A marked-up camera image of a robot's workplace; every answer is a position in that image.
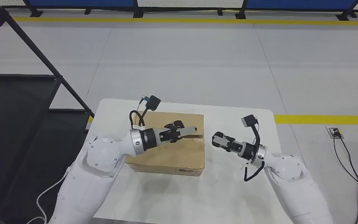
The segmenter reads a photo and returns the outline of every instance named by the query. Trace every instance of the yellow floor line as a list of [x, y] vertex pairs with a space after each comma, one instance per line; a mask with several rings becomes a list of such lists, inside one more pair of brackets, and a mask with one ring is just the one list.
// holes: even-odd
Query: yellow floor line
[[276, 124], [358, 124], [358, 116], [276, 114]]
[[286, 25], [345, 25], [358, 26], [358, 21], [311, 20], [236, 20], [234, 18], [70, 18], [14, 17], [17, 22], [155, 22], [155, 23], [213, 23], [213, 24], [286, 24]]

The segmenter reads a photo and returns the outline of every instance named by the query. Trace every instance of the cardboard box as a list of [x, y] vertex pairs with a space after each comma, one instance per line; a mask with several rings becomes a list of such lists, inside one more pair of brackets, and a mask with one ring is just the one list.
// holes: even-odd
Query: cardboard box
[[128, 156], [127, 164], [134, 171], [200, 176], [205, 165], [204, 116], [147, 112], [144, 117], [146, 128], [163, 128], [175, 120], [181, 120], [186, 127], [196, 126], [195, 135], [176, 143], [162, 144], [135, 158]]

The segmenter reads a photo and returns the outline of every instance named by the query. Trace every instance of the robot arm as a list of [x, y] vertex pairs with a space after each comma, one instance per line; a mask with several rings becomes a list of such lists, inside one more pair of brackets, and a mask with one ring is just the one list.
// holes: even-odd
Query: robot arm
[[213, 146], [234, 152], [258, 168], [250, 178], [247, 178], [245, 168], [245, 181], [264, 169], [281, 206], [294, 224], [333, 224], [327, 202], [301, 160], [294, 156], [269, 153], [266, 146], [260, 145], [260, 136], [255, 128], [256, 118], [249, 115], [242, 121], [244, 126], [253, 129], [255, 145], [237, 142], [232, 137], [216, 132], [212, 138]]
[[122, 141], [89, 137], [68, 169], [49, 223], [89, 222], [108, 195], [126, 155], [135, 157], [195, 132], [195, 127], [186, 128], [181, 121], [176, 121], [162, 129], [132, 129]]

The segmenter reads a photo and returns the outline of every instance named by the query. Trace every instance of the white floor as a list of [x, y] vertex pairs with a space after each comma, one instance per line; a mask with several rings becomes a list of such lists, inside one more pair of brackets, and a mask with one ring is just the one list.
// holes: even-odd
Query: white floor
[[[156, 95], [165, 102], [275, 114], [358, 114], [358, 26], [20, 25], [94, 111], [103, 98]], [[50, 74], [7, 25], [0, 28], [0, 73]], [[81, 108], [65, 89], [52, 107]], [[338, 126], [358, 165], [358, 127]], [[303, 157], [337, 223], [354, 223], [358, 185], [335, 158], [325, 125], [283, 124], [277, 130], [282, 151]], [[340, 144], [337, 149], [348, 166]]]

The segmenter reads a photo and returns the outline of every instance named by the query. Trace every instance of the blue barrier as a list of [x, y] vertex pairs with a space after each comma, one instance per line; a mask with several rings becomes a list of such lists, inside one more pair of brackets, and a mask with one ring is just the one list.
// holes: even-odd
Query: blue barrier
[[33, 6], [133, 7], [133, 0], [30, 0]]
[[249, 0], [247, 8], [344, 10], [353, 3], [354, 0]]

